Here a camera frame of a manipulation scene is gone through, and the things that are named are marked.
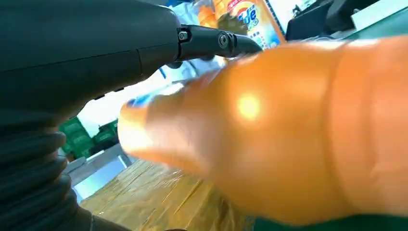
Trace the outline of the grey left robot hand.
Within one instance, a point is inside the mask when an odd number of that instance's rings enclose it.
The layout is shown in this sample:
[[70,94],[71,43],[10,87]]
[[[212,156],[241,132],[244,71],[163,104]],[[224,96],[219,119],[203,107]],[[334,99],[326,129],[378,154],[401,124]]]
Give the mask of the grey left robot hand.
[[138,0],[3,0],[0,129],[55,127],[163,65],[260,50],[246,36],[183,25],[171,9]]

